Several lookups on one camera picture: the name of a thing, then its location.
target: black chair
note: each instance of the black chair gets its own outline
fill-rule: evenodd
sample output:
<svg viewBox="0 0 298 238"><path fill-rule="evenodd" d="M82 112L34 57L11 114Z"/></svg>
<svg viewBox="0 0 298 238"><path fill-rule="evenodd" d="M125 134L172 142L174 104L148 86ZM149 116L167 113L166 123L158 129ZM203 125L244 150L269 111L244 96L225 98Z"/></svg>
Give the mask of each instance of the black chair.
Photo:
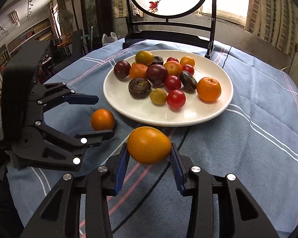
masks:
<svg viewBox="0 0 298 238"><path fill-rule="evenodd" d="M60 62L59 64L55 65L53 68L54 74L60 72L61 70L65 69L70 64L74 63L78 59L84 56L83 53L83 40L81 39L83 36L83 30L79 29L74 31L72 34L72 55L70 58Z"/></svg>

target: white cable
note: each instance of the white cable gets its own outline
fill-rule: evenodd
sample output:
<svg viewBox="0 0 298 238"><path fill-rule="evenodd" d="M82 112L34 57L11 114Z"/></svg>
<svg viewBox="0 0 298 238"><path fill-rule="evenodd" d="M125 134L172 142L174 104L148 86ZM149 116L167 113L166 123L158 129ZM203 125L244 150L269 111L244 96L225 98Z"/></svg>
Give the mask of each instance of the white cable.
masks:
<svg viewBox="0 0 298 238"><path fill-rule="evenodd" d="M293 66L296 66L298 64L298 62L295 64L295 65L290 65L290 66L287 66L285 68L282 68L281 71L283 71L284 69L287 69L287 68L290 68L290 67L293 67Z"/></svg>

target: ceiling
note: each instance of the ceiling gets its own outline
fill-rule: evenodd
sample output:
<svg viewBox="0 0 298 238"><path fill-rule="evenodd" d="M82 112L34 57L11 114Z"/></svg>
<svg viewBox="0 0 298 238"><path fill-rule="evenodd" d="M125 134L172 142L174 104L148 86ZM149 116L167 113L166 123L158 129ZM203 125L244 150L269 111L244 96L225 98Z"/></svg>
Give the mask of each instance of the ceiling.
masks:
<svg viewBox="0 0 298 238"><path fill-rule="evenodd" d="M14 10L17 11L21 24L22 22L27 20L26 16L28 15L28 1L29 0L20 0L19 2L13 4L11 7L5 8L4 12L0 14L0 26L7 30L9 33L16 29L16 26L9 15ZM33 4L33 6L31 8L31 16L34 17L35 15L42 12L42 10L48 10L47 5L50 1L51 0L32 0L31 4ZM0 42L5 39L5 37L6 35L1 34L0 32Z"/></svg>

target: metal screw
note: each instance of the metal screw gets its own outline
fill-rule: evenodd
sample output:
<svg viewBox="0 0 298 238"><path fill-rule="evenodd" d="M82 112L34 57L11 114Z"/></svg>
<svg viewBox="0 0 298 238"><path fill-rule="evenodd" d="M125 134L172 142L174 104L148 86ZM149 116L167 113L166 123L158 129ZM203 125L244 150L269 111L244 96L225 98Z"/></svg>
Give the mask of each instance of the metal screw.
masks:
<svg viewBox="0 0 298 238"><path fill-rule="evenodd" d="M229 179L230 181L234 181L236 179L236 176L234 174L228 174L227 179Z"/></svg>
<svg viewBox="0 0 298 238"><path fill-rule="evenodd" d="M86 144L87 143L87 138L81 138L81 143Z"/></svg>
<svg viewBox="0 0 298 238"><path fill-rule="evenodd" d="M105 171L107 171L107 170L108 170L107 166L100 166L100 167L98 168L98 171L101 172L101 173L103 173L103 172L105 172Z"/></svg>
<svg viewBox="0 0 298 238"><path fill-rule="evenodd" d="M198 173L198 172L201 171L201 168L198 167L198 166L192 166L192 167L191 167L191 171L194 172L194 173Z"/></svg>
<svg viewBox="0 0 298 238"><path fill-rule="evenodd" d="M72 175L71 174L64 174L63 175L63 180L68 181L70 179L72 179Z"/></svg>
<svg viewBox="0 0 298 238"><path fill-rule="evenodd" d="M78 157L74 157L73 164L78 165L81 162L81 160Z"/></svg>

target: plastic bag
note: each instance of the plastic bag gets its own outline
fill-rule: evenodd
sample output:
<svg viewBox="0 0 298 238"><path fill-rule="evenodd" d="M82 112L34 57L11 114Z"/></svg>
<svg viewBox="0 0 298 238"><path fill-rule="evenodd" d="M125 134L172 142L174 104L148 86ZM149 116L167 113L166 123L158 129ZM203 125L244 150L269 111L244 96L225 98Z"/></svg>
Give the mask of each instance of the plastic bag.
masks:
<svg viewBox="0 0 298 238"><path fill-rule="evenodd" d="M104 34L103 38L102 38L103 47L106 45L109 45L110 43L113 43L117 40L118 40L118 37L113 32L110 33L110 37L108 37L106 34Z"/></svg>

